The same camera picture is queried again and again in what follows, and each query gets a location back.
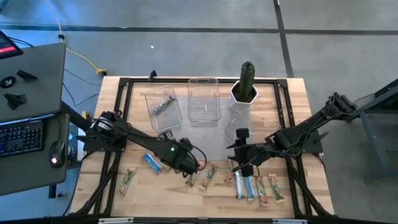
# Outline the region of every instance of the white geometric planter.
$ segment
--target white geometric planter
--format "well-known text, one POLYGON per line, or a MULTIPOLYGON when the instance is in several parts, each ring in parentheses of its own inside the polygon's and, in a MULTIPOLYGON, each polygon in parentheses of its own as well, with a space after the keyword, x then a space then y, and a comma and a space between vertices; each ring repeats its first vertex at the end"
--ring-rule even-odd
POLYGON ((254 100, 256 100, 257 96, 259 95, 259 92, 257 91, 257 88, 253 85, 254 90, 256 91, 256 95, 254 96, 253 100, 250 103, 243 103, 239 102, 235 99, 234 94, 232 93, 232 89, 239 83, 239 81, 236 81, 236 83, 232 86, 232 88, 229 90, 229 107, 232 110, 235 110, 238 113, 242 113, 250 109, 251 105, 253 104, 254 100))

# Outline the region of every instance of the green cactus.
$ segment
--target green cactus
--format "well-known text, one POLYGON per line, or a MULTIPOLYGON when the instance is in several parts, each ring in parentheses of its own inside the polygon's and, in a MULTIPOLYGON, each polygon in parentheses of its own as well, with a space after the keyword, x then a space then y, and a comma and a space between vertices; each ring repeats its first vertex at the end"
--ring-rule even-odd
POLYGON ((254 83, 254 74, 256 69, 251 62, 245 62, 242 65, 241 79, 239 82, 239 100, 249 103, 252 97, 251 92, 254 83))

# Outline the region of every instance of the black keyboard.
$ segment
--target black keyboard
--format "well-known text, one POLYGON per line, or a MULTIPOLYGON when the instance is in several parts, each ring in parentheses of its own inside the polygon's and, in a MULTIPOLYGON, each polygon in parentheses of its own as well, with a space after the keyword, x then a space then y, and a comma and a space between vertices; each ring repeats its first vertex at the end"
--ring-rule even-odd
POLYGON ((43 122, 0 126, 0 157, 42 150, 43 122))

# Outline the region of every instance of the concrete floor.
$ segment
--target concrete floor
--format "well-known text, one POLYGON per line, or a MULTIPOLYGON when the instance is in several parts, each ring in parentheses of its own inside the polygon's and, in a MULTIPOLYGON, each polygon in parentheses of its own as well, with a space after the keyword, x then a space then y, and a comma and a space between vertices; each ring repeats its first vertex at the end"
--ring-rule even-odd
MULTIPOLYGON (((103 27, 208 27, 277 29, 272 0, 71 0, 49 1, 61 23, 103 27)), ((280 0, 286 29, 398 30, 394 0, 280 0)), ((0 14, 1 25, 54 25, 41 0, 13 0, 0 14)), ((3 30, 34 45, 58 42, 57 32, 3 30)), ((65 32, 71 49, 88 56, 109 75, 238 76, 251 60, 258 77, 286 77, 279 34, 176 32, 65 32)), ((337 91, 355 100, 397 78, 396 35, 287 35, 294 77, 305 79, 312 111, 337 91)), ((101 77, 84 60, 67 54, 65 67, 92 83, 101 77)), ((65 73, 79 91, 76 102, 99 92, 65 73)), ((70 97, 64 91, 63 100, 70 97)), ((76 107, 94 112, 96 98, 76 107)), ((326 175, 335 213, 345 218, 396 222, 398 179, 365 184, 373 155, 362 124, 331 122, 321 129, 326 175)), ((0 220, 61 215, 69 203, 78 170, 59 186, 65 198, 47 199, 47 188, 0 197, 0 220)))

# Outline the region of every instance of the wooden table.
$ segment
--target wooden table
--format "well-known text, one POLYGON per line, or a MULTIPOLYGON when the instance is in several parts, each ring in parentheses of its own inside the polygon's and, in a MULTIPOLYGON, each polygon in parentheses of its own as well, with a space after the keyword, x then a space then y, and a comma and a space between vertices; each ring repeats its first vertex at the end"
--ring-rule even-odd
MULTIPOLYGON (((104 77, 95 111, 96 118, 102 111, 113 110, 119 78, 104 77)), ((288 78, 287 81, 295 122, 298 124, 311 115, 304 80, 302 78, 288 78)), ((152 126, 150 125, 144 94, 147 90, 164 85, 164 83, 135 83, 132 88, 127 121, 134 127, 153 136, 155 136, 155 131, 152 130, 152 126)), ((171 83, 170 85, 175 88, 177 96, 187 96, 187 84, 171 83)), ((232 83, 220 83, 220 98, 229 97, 229 89, 232 85, 232 83)), ((256 85, 256 87, 259 90, 259 96, 251 109, 251 113, 264 119, 278 122, 273 87, 267 84, 256 85)), ((203 192, 198 189, 197 185, 202 180, 205 172, 200 173, 195 186, 190 188, 184 184, 181 174, 177 175, 171 171, 168 174, 155 175, 154 171, 141 159, 145 151, 142 147, 129 142, 126 151, 122 154, 112 208, 112 216, 114 217, 294 217, 285 159, 273 158, 260 166, 270 206, 259 207, 258 197, 253 202, 235 198, 236 190, 234 183, 228 184, 224 182, 227 167, 226 161, 217 161, 221 168, 216 173, 209 189, 203 192), (123 197, 118 192, 118 188, 129 167, 136 167, 137 174, 134 176, 126 195, 123 197), (285 197, 284 203, 274 203, 272 190, 269 181, 266 179, 268 174, 277 174, 282 195, 285 197)), ((97 187, 103 157, 103 152, 95 152, 83 161, 71 212, 81 208, 97 187)), ((333 213, 328 184, 321 162, 314 155, 304 154, 303 164, 309 189, 324 208, 328 212, 333 213)), ((106 205, 108 187, 109 184, 104 190, 101 211, 103 211, 106 205)), ((300 190, 297 193, 300 208, 304 211, 302 193, 300 190)))

